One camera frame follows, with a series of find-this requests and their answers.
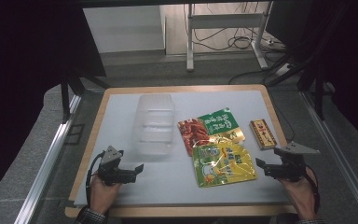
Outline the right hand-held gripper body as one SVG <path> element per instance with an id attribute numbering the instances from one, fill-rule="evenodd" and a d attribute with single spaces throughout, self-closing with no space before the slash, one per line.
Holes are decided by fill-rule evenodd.
<path id="1" fill-rule="evenodd" d="M 283 178 L 297 182 L 306 173 L 305 155 L 319 155 L 320 151 L 291 142 L 284 147 L 275 148 L 274 153 L 281 158 L 282 164 L 273 171 L 274 178 Z"/>

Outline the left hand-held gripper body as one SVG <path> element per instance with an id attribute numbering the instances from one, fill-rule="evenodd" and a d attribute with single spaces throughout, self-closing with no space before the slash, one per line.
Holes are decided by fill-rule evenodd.
<path id="1" fill-rule="evenodd" d="M 109 146 L 104 152 L 98 167 L 98 176 L 105 185 L 112 186 L 116 183 L 127 184 L 129 183 L 129 177 L 136 175 L 135 170 L 121 170 L 118 167 L 122 156 L 123 151 L 117 151 L 112 146 Z"/>

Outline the yellow spout pouch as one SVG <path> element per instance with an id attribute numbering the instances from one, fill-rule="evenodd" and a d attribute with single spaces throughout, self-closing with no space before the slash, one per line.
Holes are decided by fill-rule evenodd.
<path id="1" fill-rule="evenodd" d="M 239 144 L 223 142 L 195 147 L 192 158 L 200 188 L 257 179 L 250 153 Z"/>

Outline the clear plastic container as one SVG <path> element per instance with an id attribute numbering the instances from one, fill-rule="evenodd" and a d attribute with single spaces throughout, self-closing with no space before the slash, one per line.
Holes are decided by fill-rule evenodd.
<path id="1" fill-rule="evenodd" d="M 140 96 L 132 128 L 134 147 L 145 155 L 172 151 L 175 106 L 168 93 Z"/>

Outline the green and red food packet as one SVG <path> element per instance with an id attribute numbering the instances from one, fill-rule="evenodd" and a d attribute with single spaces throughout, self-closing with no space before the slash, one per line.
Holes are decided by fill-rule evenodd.
<path id="1" fill-rule="evenodd" d="M 220 141 L 242 143 L 245 135 L 228 107 L 197 118 L 177 123 L 184 141 L 187 154 L 192 156 L 193 149 Z"/>

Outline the person's left hand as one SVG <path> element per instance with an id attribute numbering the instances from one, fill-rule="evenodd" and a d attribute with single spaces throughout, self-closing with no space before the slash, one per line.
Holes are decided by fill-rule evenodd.
<path id="1" fill-rule="evenodd" d="M 105 214 L 114 204 L 121 185 L 107 186 L 98 175 L 90 182 L 89 208 L 99 214 Z"/>

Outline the person's right hand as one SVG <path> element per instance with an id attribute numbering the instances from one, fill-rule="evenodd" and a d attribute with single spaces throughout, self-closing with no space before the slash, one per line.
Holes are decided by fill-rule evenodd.
<path id="1" fill-rule="evenodd" d="M 281 178 L 278 181 L 283 185 L 290 202 L 296 209 L 298 220 L 318 218 L 314 209 L 316 199 L 312 185 L 305 177 L 297 182 L 290 182 Z"/>

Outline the white power strip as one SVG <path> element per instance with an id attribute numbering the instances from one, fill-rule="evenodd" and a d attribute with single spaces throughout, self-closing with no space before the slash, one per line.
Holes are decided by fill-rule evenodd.
<path id="1" fill-rule="evenodd" d="M 293 68 L 293 65 L 291 63 L 285 63 L 276 73 L 275 75 L 280 77 L 286 72 L 288 72 L 290 69 Z"/>

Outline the black curtain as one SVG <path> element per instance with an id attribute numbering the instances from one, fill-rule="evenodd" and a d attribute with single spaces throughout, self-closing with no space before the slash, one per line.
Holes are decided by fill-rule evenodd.
<path id="1" fill-rule="evenodd" d="M 0 0 L 0 181 L 67 76 L 104 73 L 84 11 L 63 0 Z"/>
<path id="2" fill-rule="evenodd" d="M 316 68 L 333 85 L 333 102 L 358 131 L 358 0 L 275 0 L 267 32 L 278 38 L 297 63 L 322 42 L 340 6 L 346 7 Z"/>

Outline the aluminium rail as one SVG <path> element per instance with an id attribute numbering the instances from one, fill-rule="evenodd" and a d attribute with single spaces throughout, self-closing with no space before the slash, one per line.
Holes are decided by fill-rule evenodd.
<path id="1" fill-rule="evenodd" d="M 27 197 L 21 207 L 20 212 L 17 215 L 14 224 L 29 224 L 41 195 L 44 191 L 46 184 L 48 183 L 49 176 L 56 163 L 57 158 L 61 152 L 65 137 L 69 131 L 69 128 L 74 120 L 75 112 L 78 105 L 81 102 L 81 96 L 74 96 L 69 104 L 69 119 L 65 123 L 61 123 L 57 132 L 49 146 L 47 154 L 41 163 L 40 169 L 35 177 L 34 183 L 30 188 Z"/>
<path id="2" fill-rule="evenodd" d="M 319 133 L 321 134 L 327 148 L 332 154 L 333 159 L 335 160 L 338 169 L 342 173 L 346 183 L 348 184 L 351 192 L 355 198 L 355 201 L 358 202 L 358 177 L 355 172 L 352 170 L 348 160 L 345 158 L 341 147 L 338 145 L 336 138 L 331 133 L 327 123 L 322 120 L 314 110 L 314 102 L 311 98 L 305 93 L 300 92 L 299 95 L 303 99 L 307 109 L 309 110 L 310 116 L 312 117 Z"/>

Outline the small black floor frame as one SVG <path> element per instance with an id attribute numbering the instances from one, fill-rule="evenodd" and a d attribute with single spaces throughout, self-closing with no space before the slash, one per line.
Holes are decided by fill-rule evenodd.
<path id="1" fill-rule="evenodd" d="M 85 127 L 84 124 L 72 125 L 69 129 L 68 134 L 66 135 L 64 143 L 69 146 L 78 145 L 81 140 L 84 127 Z"/>

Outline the white metal desk frame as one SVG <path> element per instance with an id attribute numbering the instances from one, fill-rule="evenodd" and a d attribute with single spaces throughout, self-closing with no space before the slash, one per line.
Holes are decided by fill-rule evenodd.
<path id="1" fill-rule="evenodd" d="M 260 49 L 261 39 L 265 32 L 269 18 L 272 2 L 268 1 L 264 10 L 259 13 L 234 13 L 234 14 L 195 14 L 195 4 L 189 4 L 187 10 L 187 46 L 186 46 L 186 69 L 194 70 L 194 50 L 193 34 L 194 30 L 199 29 L 225 29 L 225 28 L 256 28 L 257 34 L 254 40 L 250 42 L 255 57 L 262 70 L 268 68 L 267 62 Z"/>

